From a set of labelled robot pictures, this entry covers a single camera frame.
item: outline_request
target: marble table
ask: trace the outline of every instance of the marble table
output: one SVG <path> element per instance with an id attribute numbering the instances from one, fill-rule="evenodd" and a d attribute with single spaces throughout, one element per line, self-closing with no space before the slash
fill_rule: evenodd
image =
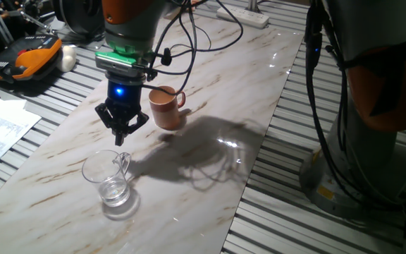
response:
<path id="1" fill-rule="evenodd" d="M 239 33 L 235 23 L 196 23 L 213 47 Z M 102 82 L 0 190 L 0 253 L 219 253 L 301 41 L 291 32 L 245 27 L 232 47 L 199 53 L 185 88 L 183 127 L 165 131 L 150 119 L 121 147 L 94 111 L 106 98 Z M 176 43 L 186 38 L 174 25 L 164 46 Z M 207 46 L 199 32 L 199 47 Z M 178 71 L 188 63 L 183 56 L 158 68 Z M 182 81 L 159 75 L 151 84 Z M 151 116 L 148 92 L 141 105 Z M 82 163 L 98 150 L 133 157 L 130 185 L 140 206 L 129 219 L 114 220 L 117 211 L 102 206 L 82 177 Z"/>

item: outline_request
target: clear glass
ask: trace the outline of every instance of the clear glass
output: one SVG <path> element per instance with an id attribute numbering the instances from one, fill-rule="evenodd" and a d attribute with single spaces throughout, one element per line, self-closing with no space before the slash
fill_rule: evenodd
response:
<path id="1" fill-rule="evenodd" d="M 130 197 L 126 180 L 130 160 L 126 152 L 102 150 L 88 157 L 82 166 L 82 175 L 95 186 L 109 207 L 122 205 Z"/>

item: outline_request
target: metal grating floor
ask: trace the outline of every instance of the metal grating floor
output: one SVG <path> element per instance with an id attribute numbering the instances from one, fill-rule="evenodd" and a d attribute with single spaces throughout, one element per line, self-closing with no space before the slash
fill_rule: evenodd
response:
<path id="1" fill-rule="evenodd" d="M 245 7 L 247 0 L 224 3 Z M 260 9 L 270 26 L 305 31 L 307 6 L 265 2 Z M 215 1 L 196 14 L 216 17 Z M 76 48 L 78 64 L 70 73 L 54 72 L 16 91 L 0 88 L 0 98 L 23 98 L 26 109 L 42 117 L 22 140 L 0 159 L 0 187 L 47 139 L 56 127 L 104 79 L 94 52 Z M 336 117 L 340 73 L 325 52 L 314 74 L 319 117 L 326 132 Z M 406 133 L 398 140 L 406 144 Z M 302 44 L 271 120 L 262 148 L 236 211 L 222 253 L 401 253 L 403 214 L 378 214 L 354 222 L 322 212 L 300 190 L 302 160 L 319 145 L 305 87 L 305 45 Z"/>

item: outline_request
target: white ball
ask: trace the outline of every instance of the white ball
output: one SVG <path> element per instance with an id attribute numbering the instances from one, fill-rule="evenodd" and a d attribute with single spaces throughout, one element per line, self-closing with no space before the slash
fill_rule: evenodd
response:
<path id="1" fill-rule="evenodd" d="M 63 46 L 62 52 L 64 56 L 72 56 L 74 59 L 76 58 L 76 52 L 70 46 Z"/>
<path id="2" fill-rule="evenodd" d="M 64 46 L 62 48 L 63 56 L 57 64 L 57 68 L 62 72 L 69 72 L 73 70 L 76 64 L 76 52 L 72 47 Z"/>
<path id="3" fill-rule="evenodd" d="M 62 72 L 69 72 L 73 70 L 75 63 L 76 59 L 74 59 L 73 57 L 64 56 L 62 60 L 60 60 L 59 63 L 57 64 L 57 68 Z"/>

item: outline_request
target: blue led light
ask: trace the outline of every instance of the blue led light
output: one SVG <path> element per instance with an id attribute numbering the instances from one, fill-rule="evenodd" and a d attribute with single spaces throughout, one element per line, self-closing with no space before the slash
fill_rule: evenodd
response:
<path id="1" fill-rule="evenodd" d="M 117 88 L 117 89 L 116 89 L 116 92 L 117 92 L 118 95 L 121 96 L 124 91 L 123 91 L 123 89 L 121 89 L 121 88 Z"/>

